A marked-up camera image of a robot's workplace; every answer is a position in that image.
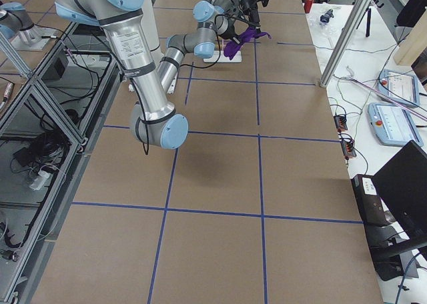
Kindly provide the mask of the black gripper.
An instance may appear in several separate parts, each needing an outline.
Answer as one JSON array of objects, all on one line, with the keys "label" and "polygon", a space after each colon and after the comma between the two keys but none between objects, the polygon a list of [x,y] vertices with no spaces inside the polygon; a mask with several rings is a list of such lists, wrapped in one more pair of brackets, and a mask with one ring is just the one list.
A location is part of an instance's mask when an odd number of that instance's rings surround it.
[{"label": "black gripper", "polygon": [[258,0],[243,0],[243,13],[254,27],[260,27]]}]

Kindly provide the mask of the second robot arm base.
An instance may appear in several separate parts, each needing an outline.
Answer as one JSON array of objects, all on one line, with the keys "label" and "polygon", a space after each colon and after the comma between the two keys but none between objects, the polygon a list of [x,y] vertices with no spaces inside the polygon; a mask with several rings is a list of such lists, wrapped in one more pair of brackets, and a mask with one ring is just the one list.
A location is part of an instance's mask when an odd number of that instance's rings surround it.
[{"label": "second robot arm base", "polygon": [[42,51],[58,30],[36,25],[21,3],[1,4],[1,33],[18,51]]}]

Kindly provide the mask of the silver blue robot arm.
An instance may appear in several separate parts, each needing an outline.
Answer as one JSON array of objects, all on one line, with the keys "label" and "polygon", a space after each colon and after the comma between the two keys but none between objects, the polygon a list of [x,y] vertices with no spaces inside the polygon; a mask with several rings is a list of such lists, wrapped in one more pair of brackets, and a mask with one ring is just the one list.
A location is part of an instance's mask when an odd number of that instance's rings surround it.
[{"label": "silver blue robot arm", "polygon": [[166,94],[184,57],[212,57],[218,37],[228,41],[225,56],[233,57],[243,43],[262,35],[258,9],[268,2],[199,0],[193,8],[197,29],[170,37],[163,56],[147,41],[157,33],[155,21],[143,18],[151,0],[55,0],[55,7],[64,19],[103,29],[138,98],[131,115],[133,136],[145,145],[176,149],[184,143],[189,125]]}]

